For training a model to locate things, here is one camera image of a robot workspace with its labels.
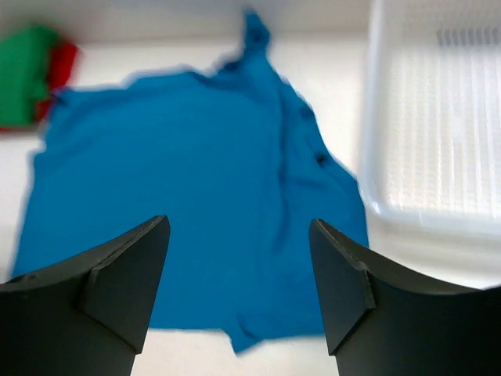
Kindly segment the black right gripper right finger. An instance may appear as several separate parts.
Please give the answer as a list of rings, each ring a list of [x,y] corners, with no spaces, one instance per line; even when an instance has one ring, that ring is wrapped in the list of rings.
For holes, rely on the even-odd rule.
[[[497,375],[500,289],[429,277],[309,227],[328,352],[341,375]]]

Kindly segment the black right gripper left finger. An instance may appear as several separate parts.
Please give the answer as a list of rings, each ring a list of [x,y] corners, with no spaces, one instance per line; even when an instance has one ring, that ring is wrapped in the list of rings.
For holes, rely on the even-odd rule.
[[[129,375],[170,237],[156,216],[105,244],[1,286],[4,375]]]

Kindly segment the blue t shirt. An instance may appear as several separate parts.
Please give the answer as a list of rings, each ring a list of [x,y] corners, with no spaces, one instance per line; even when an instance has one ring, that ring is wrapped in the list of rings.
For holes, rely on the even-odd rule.
[[[213,74],[63,91],[34,157],[13,275],[164,215],[152,327],[219,329],[236,352],[323,334],[310,223],[367,245],[366,217],[313,110],[268,61],[269,40],[250,11],[241,55]]]

